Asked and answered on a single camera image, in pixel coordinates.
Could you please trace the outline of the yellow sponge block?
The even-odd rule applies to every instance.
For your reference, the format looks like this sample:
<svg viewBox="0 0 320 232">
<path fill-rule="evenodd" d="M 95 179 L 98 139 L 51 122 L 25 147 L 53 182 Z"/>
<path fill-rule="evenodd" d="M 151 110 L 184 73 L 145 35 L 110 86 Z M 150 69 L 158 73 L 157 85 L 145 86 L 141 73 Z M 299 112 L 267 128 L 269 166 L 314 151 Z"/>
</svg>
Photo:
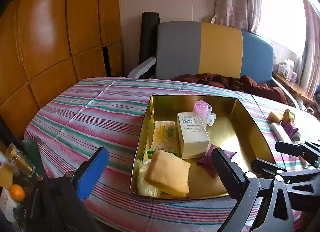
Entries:
<svg viewBox="0 0 320 232">
<path fill-rule="evenodd" d="M 156 151 L 144 180 L 161 192 L 184 197 L 189 193 L 189 169 L 191 164 L 163 150 Z"/>
</svg>

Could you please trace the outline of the white foam block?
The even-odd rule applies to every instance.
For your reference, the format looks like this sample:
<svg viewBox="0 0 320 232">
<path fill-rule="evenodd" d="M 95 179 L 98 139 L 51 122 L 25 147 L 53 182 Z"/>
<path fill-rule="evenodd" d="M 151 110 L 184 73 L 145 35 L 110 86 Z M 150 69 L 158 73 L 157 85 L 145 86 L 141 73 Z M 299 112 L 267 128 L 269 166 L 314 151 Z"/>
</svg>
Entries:
<svg viewBox="0 0 320 232">
<path fill-rule="evenodd" d="M 270 129 L 272 133 L 275 135 L 277 141 L 291 143 L 292 140 L 284 130 L 284 128 L 279 123 L 271 123 Z"/>
</svg>

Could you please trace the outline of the purple candy wrapper on bed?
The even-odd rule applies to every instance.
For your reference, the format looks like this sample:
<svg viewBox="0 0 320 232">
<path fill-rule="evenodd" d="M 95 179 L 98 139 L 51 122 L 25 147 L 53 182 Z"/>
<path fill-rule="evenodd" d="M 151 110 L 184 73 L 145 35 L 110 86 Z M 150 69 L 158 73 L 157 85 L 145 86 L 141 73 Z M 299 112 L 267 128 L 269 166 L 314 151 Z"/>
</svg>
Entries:
<svg viewBox="0 0 320 232">
<path fill-rule="evenodd" d="M 298 132 L 299 128 L 295 124 L 295 120 L 291 118 L 283 118 L 281 121 L 281 126 L 285 130 L 289 138 L 293 138 Z"/>
</svg>

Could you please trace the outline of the yellow sponge piece far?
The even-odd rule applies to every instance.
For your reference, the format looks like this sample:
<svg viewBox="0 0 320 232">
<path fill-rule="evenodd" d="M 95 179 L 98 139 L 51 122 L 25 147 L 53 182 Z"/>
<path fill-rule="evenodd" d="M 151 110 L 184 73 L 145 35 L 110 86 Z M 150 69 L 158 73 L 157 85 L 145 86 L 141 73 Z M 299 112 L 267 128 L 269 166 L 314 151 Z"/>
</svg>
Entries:
<svg viewBox="0 0 320 232">
<path fill-rule="evenodd" d="M 267 121 L 270 123 L 278 123 L 280 124 L 283 119 L 283 115 L 278 112 L 271 111 L 268 114 Z"/>
</svg>

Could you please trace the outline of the striped bed sheet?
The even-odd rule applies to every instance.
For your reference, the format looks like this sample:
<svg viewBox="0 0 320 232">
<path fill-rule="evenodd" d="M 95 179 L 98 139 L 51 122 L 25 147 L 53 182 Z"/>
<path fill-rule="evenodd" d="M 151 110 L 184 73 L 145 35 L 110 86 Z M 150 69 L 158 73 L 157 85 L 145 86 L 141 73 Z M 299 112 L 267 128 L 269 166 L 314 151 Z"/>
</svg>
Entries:
<svg viewBox="0 0 320 232">
<path fill-rule="evenodd" d="M 229 197 L 201 201 L 138 199 L 129 190 L 144 114 L 153 95 L 218 95 L 238 98 L 263 133 L 276 143 L 267 116 L 286 105 L 218 87 L 170 80 L 90 78 L 41 108 L 25 138 L 39 148 L 46 174 L 75 170 L 99 147 L 109 162 L 84 205 L 98 220 L 121 231 L 216 231 L 235 205 Z"/>
</svg>

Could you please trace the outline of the wooden side shelf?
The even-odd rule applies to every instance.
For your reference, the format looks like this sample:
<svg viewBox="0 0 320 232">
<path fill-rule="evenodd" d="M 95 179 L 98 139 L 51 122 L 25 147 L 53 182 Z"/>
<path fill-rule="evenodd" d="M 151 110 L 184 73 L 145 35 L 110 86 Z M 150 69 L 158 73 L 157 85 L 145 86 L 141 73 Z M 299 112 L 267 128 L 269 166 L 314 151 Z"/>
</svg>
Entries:
<svg viewBox="0 0 320 232">
<path fill-rule="evenodd" d="M 279 75 L 278 73 L 273 73 L 274 79 L 276 79 L 279 83 L 281 83 L 289 92 L 293 95 L 293 97 L 300 98 L 302 101 L 309 103 L 311 105 L 316 105 L 316 101 L 309 97 L 307 93 L 297 84 L 287 81 L 284 77 Z"/>
</svg>

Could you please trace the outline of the glass spice bottle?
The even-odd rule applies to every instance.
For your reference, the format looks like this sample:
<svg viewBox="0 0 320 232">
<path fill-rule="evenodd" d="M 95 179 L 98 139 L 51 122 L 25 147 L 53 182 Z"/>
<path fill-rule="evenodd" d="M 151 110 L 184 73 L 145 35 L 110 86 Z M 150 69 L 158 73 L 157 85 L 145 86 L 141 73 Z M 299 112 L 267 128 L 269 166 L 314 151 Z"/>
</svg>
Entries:
<svg viewBox="0 0 320 232">
<path fill-rule="evenodd" d="M 31 178 L 35 173 L 35 167 L 31 164 L 27 158 L 21 153 L 17 147 L 11 143 L 5 155 L 29 178 Z"/>
</svg>

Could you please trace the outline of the orange fruit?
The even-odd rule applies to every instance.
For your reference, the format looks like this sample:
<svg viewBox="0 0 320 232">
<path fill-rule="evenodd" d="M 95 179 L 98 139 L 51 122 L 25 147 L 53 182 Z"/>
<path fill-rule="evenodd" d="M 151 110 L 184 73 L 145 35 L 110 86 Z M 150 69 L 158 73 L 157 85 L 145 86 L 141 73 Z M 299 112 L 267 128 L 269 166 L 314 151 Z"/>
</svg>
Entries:
<svg viewBox="0 0 320 232">
<path fill-rule="evenodd" d="M 17 203 L 19 203 L 25 199 L 25 191 L 18 184 L 13 184 L 10 187 L 9 192 L 10 192 L 11 198 Z"/>
</svg>

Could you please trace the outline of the white boxes on shelf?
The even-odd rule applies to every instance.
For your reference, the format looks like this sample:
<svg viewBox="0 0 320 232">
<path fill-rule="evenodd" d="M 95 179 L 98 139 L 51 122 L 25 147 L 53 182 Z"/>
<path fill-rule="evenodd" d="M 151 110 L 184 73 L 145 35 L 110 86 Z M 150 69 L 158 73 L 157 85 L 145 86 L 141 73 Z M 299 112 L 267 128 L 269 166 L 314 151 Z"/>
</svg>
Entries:
<svg viewBox="0 0 320 232">
<path fill-rule="evenodd" d="M 279 64 L 277 73 L 285 78 L 286 81 L 291 82 L 294 74 L 295 62 L 290 59 L 285 59 L 282 64 Z"/>
</svg>

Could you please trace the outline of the dark red blanket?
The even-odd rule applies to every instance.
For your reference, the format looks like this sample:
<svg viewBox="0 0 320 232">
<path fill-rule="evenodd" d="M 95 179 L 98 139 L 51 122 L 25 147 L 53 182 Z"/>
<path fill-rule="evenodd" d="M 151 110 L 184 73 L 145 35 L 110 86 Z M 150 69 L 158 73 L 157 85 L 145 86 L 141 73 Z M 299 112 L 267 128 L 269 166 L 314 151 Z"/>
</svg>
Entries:
<svg viewBox="0 0 320 232">
<path fill-rule="evenodd" d="M 234 78 L 212 73 L 185 74 L 175 77 L 172 80 L 214 86 L 231 91 L 241 91 L 288 105 L 285 93 L 281 88 L 271 87 L 268 86 L 268 84 L 258 84 L 247 75 Z"/>
</svg>

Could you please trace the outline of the cream cardboard box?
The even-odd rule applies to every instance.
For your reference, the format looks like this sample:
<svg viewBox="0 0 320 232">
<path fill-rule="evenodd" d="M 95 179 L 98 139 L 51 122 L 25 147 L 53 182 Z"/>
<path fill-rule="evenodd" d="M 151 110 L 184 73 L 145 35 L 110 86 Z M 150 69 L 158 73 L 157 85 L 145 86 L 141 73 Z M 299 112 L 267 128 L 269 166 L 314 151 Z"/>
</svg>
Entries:
<svg viewBox="0 0 320 232">
<path fill-rule="evenodd" d="M 195 112 L 178 112 L 177 128 L 182 159 L 201 158 L 209 146 L 209 137 L 199 115 Z"/>
</svg>

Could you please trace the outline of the black rolled mat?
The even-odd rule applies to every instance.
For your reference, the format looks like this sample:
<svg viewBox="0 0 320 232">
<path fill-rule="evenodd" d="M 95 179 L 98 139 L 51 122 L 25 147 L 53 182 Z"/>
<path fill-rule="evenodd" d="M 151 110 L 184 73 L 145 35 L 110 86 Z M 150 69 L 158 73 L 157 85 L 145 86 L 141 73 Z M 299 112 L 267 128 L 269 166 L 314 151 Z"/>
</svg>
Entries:
<svg viewBox="0 0 320 232">
<path fill-rule="evenodd" d="M 156 12 L 144 12 L 142 14 L 140 42 L 139 42 L 139 64 L 148 58 L 156 56 L 158 25 L 161 18 Z"/>
</svg>

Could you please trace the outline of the wooden wardrobe panels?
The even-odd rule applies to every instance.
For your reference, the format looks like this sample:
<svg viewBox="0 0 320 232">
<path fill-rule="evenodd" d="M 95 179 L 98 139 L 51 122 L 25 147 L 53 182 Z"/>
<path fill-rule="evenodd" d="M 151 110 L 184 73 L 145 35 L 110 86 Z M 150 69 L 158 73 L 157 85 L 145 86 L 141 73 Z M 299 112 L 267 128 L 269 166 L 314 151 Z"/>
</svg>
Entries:
<svg viewBox="0 0 320 232">
<path fill-rule="evenodd" d="M 1 16 L 3 142 L 77 82 L 123 74 L 119 0 L 11 0 Z"/>
</svg>

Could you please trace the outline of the grey yellow blue chair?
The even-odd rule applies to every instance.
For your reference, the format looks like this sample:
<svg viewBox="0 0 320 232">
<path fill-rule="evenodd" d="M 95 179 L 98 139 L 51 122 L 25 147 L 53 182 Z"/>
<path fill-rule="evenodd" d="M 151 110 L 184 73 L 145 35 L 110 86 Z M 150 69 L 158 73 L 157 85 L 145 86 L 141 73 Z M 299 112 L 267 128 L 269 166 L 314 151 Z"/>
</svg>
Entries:
<svg viewBox="0 0 320 232">
<path fill-rule="evenodd" d="M 232 27 L 195 21 L 169 21 L 157 28 L 156 54 L 134 68 L 129 78 L 138 79 L 155 66 L 157 79 L 184 74 L 214 73 L 280 88 L 290 104 L 294 97 L 272 77 L 274 50 L 263 38 Z"/>
</svg>

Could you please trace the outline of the floral pink curtain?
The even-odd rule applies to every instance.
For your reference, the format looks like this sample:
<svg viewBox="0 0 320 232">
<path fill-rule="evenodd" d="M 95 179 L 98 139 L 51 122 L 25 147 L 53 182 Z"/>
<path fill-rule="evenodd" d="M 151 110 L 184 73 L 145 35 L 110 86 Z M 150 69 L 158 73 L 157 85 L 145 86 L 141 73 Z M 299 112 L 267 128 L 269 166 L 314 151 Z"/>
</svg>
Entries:
<svg viewBox="0 0 320 232">
<path fill-rule="evenodd" d="M 212 23 L 253 33 L 272 45 L 273 71 L 295 62 L 295 82 L 314 96 L 319 89 L 319 2 L 215 0 Z"/>
</svg>

